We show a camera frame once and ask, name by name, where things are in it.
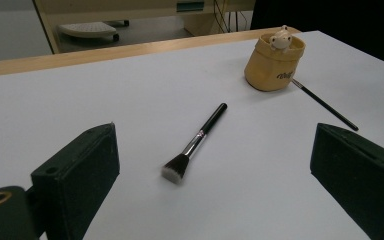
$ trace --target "beige cup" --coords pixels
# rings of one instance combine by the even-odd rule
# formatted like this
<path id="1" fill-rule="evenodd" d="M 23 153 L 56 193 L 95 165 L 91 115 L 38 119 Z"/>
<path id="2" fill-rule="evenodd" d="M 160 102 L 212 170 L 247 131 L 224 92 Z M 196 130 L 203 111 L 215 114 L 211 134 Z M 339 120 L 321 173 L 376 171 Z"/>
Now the beige cup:
<path id="1" fill-rule="evenodd" d="M 305 43 L 292 36 L 292 42 L 287 51 L 273 50 L 269 43 L 271 36 L 265 34 L 258 39 L 245 67 L 246 80 L 251 86 L 261 91 L 274 91 L 288 86 L 305 49 Z"/>

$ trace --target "white tabletop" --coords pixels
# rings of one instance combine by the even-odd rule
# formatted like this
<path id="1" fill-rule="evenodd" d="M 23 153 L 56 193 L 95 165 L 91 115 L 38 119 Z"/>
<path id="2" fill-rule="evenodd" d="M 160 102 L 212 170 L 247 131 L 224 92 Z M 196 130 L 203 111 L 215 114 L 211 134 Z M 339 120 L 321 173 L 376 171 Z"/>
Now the white tabletop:
<path id="1" fill-rule="evenodd" d="M 296 36 L 307 46 L 295 78 L 384 147 L 384 62 L 321 32 Z M 0 76 L 0 187 L 29 188 L 58 150 L 114 122 L 120 175 L 85 239 L 368 239 L 310 173 L 317 123 L 347 126 L 292 84 L 252 88 L 255 43 Z M 222 102 L 183 184 L 163 179 Z"/>

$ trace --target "small toy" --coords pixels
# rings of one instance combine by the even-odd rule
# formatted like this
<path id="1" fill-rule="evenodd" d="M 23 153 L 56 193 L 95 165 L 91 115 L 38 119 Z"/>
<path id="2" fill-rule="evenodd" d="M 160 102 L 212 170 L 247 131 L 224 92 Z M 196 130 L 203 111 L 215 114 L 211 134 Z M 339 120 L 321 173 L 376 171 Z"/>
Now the small toy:
<path id="1" fill-rule="evenodd" d="M 292 35 L 288 31 L 288 27 L 283 25 L 280 28 L 280 31 L 276 32 L 273 36 L 270 37 L 270 47 L 272 50 L 281 49 L 283 53 L 287 52 L 289 45 L 292 42 Z"/>

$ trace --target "dark green block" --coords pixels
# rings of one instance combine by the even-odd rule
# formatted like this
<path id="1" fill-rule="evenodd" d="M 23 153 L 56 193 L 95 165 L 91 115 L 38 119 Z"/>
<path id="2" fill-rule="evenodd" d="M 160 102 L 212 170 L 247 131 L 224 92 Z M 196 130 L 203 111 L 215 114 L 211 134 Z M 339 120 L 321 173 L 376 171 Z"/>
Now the dark green block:
<path id="1" fill-rule="evenodd" d="M 384 148 L 318 124 L 311 173 L 371 239 L 384 240 Z"/>
<path id="2" fill-rule="evenodd" d="M 82 239 L 119 174 L 114 124 L 91 128 L 32 174 L 48 239 Z"/>

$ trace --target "black brush handle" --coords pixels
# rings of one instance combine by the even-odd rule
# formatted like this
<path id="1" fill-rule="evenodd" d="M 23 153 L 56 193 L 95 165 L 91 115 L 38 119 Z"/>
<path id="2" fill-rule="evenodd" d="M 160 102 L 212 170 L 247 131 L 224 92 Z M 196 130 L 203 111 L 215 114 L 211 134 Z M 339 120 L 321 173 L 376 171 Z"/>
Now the black brush handle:
<path id="1" fill-rule="evenodd" d="M 308 96 L 310 96 L 311 98 L 313 98 L 314 100 L 316 100 L 316 102 L 320 103 L 320 105 L 322 105 L 324 108 L 326 108 L 330 113 L 332 113 L 333 115 L 335 115 L 337 118 L 339 118 L 339 120 L 341 120 L 343 123 L 345 123 L 348 127 L 350 127 L 352 130 L 354 131 L 358 131 L 358 127 L 352 123 L 350 120 L 348 120 L 347 118 L 345 118 L 342 114 L 340 114 L 338 111 L 336 111 L 335 109 L 333 109 L 331 106 L 329 106 L 329 104 L 327 104 L 325 101 L 323 101 L 321 98 L 319 98 L 316 94 L 314 94 L 313 92 L 311 92 L 308 88 L 306 88 L 304 85 L 302 85 L 300 82 L 298 82 L 297 80 L 295 79 L 292 79 L 292 82 L 298 87 L 300 88 L 302 91 L 304 91 L 305 93 L 307 93 Z"/>
<path id="2" fill-rule="evenodd" d="M 211 117 L 207 120 L 207 122 L 202 126 L 201 131 L 204 132 L 204 134 L 208 134 L 211 129 L 213 128 L 214 124 L 217 122 L 217 120 L 220 118 L 220 116 L 223 114 L 223 112 L 227 109 L 227 104 L 222 103 L 217 108 L 217 110 L 211 115 Z"/>
<path id="3" fill-rule="evenodd" d="M 202 139 L 204 139 L 204 137 L 210 132 L 210 130 L 213 128 L 214 124 L 217 122 L 217 120 L 220 118 L 226 108 L 226 103 L 220 104 L 220 106 L 213 113 L 213 115 L 211 115 L 211 117 L 207 120 L 204 126 L 202 126 L 199 132 L 195 135 L 192 141 L 189 142 L 185 150 L 183 150 L 182 154 L 186 155 L 188 158 L 192 157 L 192 154 L 195 149 L 199 146 Z"/>

